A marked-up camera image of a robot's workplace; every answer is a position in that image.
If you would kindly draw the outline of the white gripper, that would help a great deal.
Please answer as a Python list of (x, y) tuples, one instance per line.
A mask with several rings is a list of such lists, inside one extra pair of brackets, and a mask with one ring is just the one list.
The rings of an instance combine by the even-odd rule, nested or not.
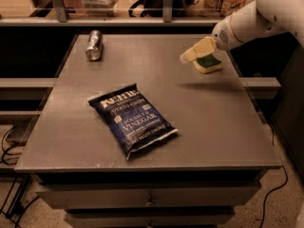
[(192, 47), (187, 49), (181, 56), (183, 63), (196, 61), (198, 58), (212, 54), (216, 48), (231, 50), (243, 44), (239, 34), (239, 19), (236, 15), (229, 15), (218, 22), (212, 31), (212, 37), (206, 36)]

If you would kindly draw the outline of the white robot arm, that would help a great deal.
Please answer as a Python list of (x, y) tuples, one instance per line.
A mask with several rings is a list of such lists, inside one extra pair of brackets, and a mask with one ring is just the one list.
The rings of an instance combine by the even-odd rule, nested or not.
[(216, 49), (238, 48), (283, 31), (304, 47), (304, 0), (255, 0), (218, 22), (212, 34), (187, 49), (180, 60), (187, 64)]

